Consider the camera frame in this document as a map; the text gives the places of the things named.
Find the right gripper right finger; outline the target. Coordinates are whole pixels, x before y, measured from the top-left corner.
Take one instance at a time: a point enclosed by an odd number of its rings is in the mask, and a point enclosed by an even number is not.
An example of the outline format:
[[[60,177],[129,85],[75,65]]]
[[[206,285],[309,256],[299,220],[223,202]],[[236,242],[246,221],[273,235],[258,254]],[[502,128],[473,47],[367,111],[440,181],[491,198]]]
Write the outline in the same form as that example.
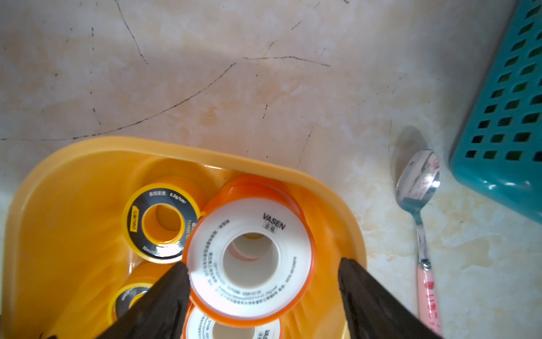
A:
[[[341,259],[338,282],[351,338],[438,337],[354,259]]]

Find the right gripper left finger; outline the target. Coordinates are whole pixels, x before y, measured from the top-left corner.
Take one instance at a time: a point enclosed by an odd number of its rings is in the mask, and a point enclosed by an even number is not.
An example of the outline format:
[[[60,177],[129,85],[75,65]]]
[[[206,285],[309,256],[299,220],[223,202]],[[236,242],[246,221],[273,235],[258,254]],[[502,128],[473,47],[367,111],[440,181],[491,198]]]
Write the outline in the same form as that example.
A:
[[[179,261],[99,338],[180,338],[190,303],[186,264]]]

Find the orange tape roll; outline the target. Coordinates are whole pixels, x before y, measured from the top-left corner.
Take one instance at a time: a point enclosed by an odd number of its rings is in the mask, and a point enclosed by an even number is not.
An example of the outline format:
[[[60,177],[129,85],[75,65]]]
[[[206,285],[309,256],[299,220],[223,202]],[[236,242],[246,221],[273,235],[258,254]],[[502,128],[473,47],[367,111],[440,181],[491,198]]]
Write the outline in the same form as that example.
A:
[[[249,328],[231,327],[217,323],[195,306],[189,309],[182,336],[187,339],[278,339],[281,337],[280,320]]]
[[[245,175],[220,189],[186,243],[190,299],[212,320],[232,327],[279,319],[313,278],[315,244],[290,190]]]

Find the yellow black tape roll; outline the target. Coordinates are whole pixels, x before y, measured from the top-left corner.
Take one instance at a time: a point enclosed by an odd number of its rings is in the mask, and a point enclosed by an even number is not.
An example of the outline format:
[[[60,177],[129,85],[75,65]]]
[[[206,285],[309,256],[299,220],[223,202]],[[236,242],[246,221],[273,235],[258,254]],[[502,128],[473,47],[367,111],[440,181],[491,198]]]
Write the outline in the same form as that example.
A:
[[[121,218],[124,237],[146,261],[178,262],[207,202],[203,190],[187,179],[156,179],[132,193],[126,202]]]
[[[154,263],[145,263],[134,268],[110,300],[107,310],[109,325],[124,316],[170,268],[171,264]]]

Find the yellow plastic storage box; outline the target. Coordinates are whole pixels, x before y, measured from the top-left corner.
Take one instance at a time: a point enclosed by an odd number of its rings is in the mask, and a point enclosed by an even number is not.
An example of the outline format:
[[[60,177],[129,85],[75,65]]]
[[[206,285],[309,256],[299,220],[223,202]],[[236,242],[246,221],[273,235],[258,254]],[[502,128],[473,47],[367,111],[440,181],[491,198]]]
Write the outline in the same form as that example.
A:
[[[81,141],[53,153],[23,181],[7,214],[1,306],[3,338],[94,338],[137,257],[121,229],[124,206],[164,177],[187,179],[211,199],[241,175],[281,181],[315,236],[315,275],[282,318],[285,338],[347,338],[337,271],[366,264],[361,230],[332,189],[303,172],[125,136]]]

